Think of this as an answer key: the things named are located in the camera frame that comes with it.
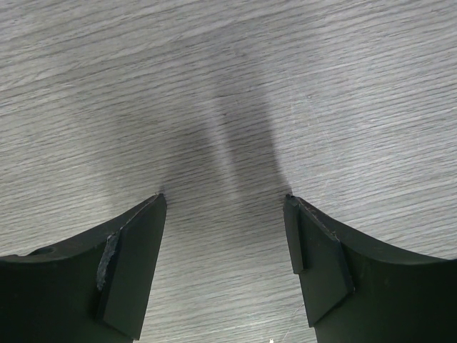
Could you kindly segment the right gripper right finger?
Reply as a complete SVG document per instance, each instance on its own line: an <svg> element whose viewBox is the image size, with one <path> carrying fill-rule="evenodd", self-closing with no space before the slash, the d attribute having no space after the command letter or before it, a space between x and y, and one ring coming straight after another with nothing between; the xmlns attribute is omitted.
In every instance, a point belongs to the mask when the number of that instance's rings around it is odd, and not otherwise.
<svg viewBox="0 0 457 343"><path fill-rule="evenodd" d="M283 220L319 342L456 340L455 260L387 244L292 195Z"/></svg>

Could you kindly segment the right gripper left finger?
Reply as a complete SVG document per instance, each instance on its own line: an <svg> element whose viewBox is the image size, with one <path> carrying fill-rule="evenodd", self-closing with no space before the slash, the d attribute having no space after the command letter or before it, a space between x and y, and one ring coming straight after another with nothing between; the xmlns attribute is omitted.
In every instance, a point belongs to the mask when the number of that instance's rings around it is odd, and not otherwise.
<svg viewBox="0 0 457 343"><path fill-rule="evenodd" d="M140 338L166 221L157 194L30 254L1 258L3 342Z"/></svg>

